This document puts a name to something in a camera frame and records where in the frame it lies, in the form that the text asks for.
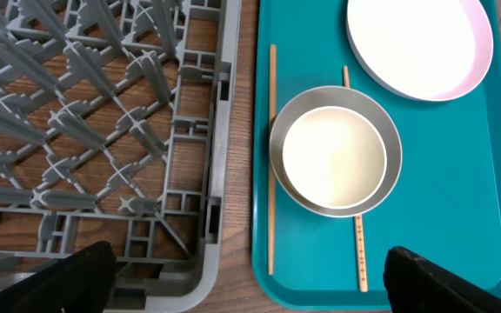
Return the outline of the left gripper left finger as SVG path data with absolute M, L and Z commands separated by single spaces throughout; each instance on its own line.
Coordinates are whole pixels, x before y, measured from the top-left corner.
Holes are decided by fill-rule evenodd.
M 102 313 L 115 283 L 116 256 L 99 241 L 0 291 L 0 313 Z

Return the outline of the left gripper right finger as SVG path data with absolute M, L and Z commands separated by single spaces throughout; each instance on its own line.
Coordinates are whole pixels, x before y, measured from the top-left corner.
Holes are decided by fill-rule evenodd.
M 384 263 L 384 287 L 393 313 L 501 313 L 501 299 L 396 246 Z

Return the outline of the large white round plate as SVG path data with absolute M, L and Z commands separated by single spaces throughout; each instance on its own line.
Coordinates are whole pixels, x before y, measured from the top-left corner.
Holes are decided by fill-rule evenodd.
M 495 48 L 478 0 L 350 0 L 346 31 L 356 59 L 377 83 L 429 102 L 476 89 Z

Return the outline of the grey round bowl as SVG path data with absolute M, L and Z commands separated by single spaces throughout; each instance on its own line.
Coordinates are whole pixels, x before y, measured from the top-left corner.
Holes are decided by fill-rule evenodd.
M 319 206 L 301 196 L 286 176 L 283 164 L 284 139 L 292 124 L 306 112 L 328 106 L 349 109 L 367 118 L 380 133 L 386 148 L 387 168 L 379 189 L 364 203 L 342 210 Z M 403 148 L 396 124 L 379 103 L 358 90 L 326 85 L 294 96 L 277 114 L 269 133 L 269 162 L 286 194 L 300 206 L 320 216 L 344 218 L 373 210 L 391 194 L 402 169 Z

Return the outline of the wooden chopstick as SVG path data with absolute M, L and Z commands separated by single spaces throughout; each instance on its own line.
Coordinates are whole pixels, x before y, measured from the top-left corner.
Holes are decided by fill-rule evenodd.
M 358 288 L 361 292 L 367 292 L 369 290 L 369 286 L 364 246 L 364 226 L 361 215 L 354 217 L 354 233 L 356 244 Z
M 269 52 L 269 133 L 277 115 L 277 47 L 270 46 Z M 275 217 L 276 217 L 276 176 L 269 167 L 268 184 L 268 273 L 274 274 L 275 261 Z

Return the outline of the teal serving tray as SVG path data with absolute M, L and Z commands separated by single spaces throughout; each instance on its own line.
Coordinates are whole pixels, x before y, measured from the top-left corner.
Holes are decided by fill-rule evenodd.
M 258 284 L 294 310 L 386 310 L 384 261 L 403 246 L 501 298 L 501 57 L 484 81 L 448 103 L 399 97 L 363 71 L 344 32 L 343 1 L 259 6 L 253 157 L 252 264 Z M 277 106 L 302 91 L 351 85 L 380 103 L 404 152 L 391 194 L 364 217 L 369 289 L 357 285 L 353 222 L 320 216 L 283 189 L 268 224 L 269 50 L 277 47 Z

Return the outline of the grey plastic dish rack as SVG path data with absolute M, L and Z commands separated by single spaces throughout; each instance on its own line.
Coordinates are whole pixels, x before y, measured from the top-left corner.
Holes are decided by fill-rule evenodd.
M 211 292 L 241 4 L 0 1 L 0 291 L 93 243 L 103 312 Z

